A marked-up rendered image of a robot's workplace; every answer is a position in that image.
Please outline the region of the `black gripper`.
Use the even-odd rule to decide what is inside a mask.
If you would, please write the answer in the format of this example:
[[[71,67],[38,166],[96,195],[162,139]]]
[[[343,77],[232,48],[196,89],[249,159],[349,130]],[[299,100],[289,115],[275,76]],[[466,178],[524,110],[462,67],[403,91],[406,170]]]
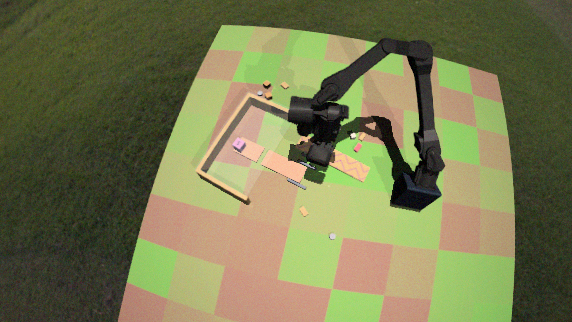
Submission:
[[[342,125],[340,125],[331,131],[320,127],[319,128],[319,139],[314,140],[313,145],[310,146],[307,153],[306,159],[308,162],[327,167],[329,165],[329,160],[334,149],[331,141],[335,142],[337,135],[340,133]]]

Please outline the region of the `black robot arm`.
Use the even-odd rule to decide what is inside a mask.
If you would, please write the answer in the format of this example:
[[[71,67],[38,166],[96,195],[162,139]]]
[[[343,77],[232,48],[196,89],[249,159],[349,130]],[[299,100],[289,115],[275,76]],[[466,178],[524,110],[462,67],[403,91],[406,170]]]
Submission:
[[[327,131],[335,130],[340,125],[340,118],[349,119],[349,106],[335,101],[347,93],[354,81],[390,53],[407,56],[414,74],[419,111],[419,131],[413,132],[414,146],[422,159],[415,166],[412,179],[417,187],[435,191],[439,171],[443,171],[445,164],[440,156],[441,147],[434,126],[430,74],[433,64],[432,46],[424,40],[407,42],[386,37],[379,41],[351,65],[326,77],[320,84],[321,90],[314,94],[313,99],[292,96],[288,122],[298,123],[297,132],[305,137],[314,133],[314,137],[319,138],[317,125]]]

